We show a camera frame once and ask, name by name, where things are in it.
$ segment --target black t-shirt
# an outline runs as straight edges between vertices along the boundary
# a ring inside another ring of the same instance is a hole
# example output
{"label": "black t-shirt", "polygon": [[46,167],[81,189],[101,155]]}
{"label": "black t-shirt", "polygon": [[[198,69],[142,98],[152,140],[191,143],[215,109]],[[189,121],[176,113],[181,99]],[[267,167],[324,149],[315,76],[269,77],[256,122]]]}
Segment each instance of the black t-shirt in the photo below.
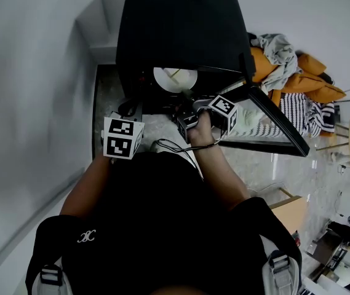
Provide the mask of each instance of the black t-shirt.
{"label": "black t-shirt", "polygon": [[295,241],[265,201],[226,212],[197,170],[176,154],[118,161],[93,216],[54,216],[36,233],[26,276],[62,256],[73,293],[150,294],[170,285],[209,294],[263,294],[260,236],[301,264]]}

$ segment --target sleeve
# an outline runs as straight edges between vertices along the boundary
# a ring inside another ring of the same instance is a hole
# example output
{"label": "sleeve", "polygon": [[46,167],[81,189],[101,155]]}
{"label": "sleeve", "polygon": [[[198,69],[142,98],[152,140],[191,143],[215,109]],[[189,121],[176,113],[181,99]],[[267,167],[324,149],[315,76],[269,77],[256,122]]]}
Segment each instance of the sleeve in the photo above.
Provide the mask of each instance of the sleeve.
{"label": "sleeve", "polygon": [[55,263],[75,239],[82,220],[75,216],[59,215],[45,219],[37,228],[33,256],[27,269],[28,294],[37,274],[46,264]]}
{"label": "sleeve", "polygon": [[249,232],[257,233],[271,240],[279,250],[294,258],[301,272],[302,255],[295,240],[273,214],[265,200],[250,198],[238,204],[232,211],[232,218],[239,220]]}

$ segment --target tiled floor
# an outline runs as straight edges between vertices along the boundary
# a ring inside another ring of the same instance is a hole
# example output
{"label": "tiled floor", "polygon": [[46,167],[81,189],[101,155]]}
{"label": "tiled floor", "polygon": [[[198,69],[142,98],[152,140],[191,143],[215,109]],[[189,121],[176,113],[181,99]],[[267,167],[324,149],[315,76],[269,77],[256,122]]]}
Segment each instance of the tiled floor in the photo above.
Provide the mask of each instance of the tiled floor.
{"label": "tiled floor", "polygon": [[[117,110],[118,102],[123,97],[115,66],[106,69],[99,82],[94,128],[96,146],[101,145],[103,118]],[[141,147],[148,148],[159,138],[168,138],[185,146],[175,124],[167,116],[144,115],[143,122],[145,133]],[[340,175],[338,167],[330,163],[327,152],[315,151],[316,146],[324,145],[325,141],[314,139],[308,143],[311,150],[306,158],[223,148],[228,162],[249,187],[252,195],[263,197],[268,204],[276,203],[286,199],[278,190],[278,187],[284,186],[293,195],[309,197],[307,217],[298,231],[303,253],[303,275],[310,274],[319,264],[304,251],[328,219],[334,217],[338,193],[350,188],[350,169]],[[260,191],[271,184],[271,187]]]}

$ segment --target shirt logo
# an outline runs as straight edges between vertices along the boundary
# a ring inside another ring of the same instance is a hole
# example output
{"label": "shirt logo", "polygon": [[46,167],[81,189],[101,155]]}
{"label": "shirt logo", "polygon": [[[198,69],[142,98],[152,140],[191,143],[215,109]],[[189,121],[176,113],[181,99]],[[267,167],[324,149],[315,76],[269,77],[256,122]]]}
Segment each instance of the shirt logo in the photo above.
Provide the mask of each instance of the shirt logo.
{"label": "shirt logo", "polygon": [[93,230],[88,230],[86,233],[81,234],[82,238],[78,240],[78,243],[92,242],[95,239],[95,237],[90,238],[90,235],[95,232],[96,230],[93,229]]}

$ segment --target black and white striped fabric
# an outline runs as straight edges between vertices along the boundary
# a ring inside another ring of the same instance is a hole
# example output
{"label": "black and white striped fabric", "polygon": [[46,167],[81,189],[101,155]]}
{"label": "black and white striped fabric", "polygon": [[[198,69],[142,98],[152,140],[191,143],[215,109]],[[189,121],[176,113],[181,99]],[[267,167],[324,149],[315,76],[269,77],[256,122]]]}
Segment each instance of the black and white striped fabric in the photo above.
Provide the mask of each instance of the black and white striped fabric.
{"label": "black and white striped fabric", "polygon": [[[311,101],[303,93],[282,94],[280,110],[291,121],[296,130],[303,136],[318,136],[321,130],[335,131],[333,103],[320,104]],[[284,135],[270,119],[262,121],[257,127],[239,136],[271,136]]]}

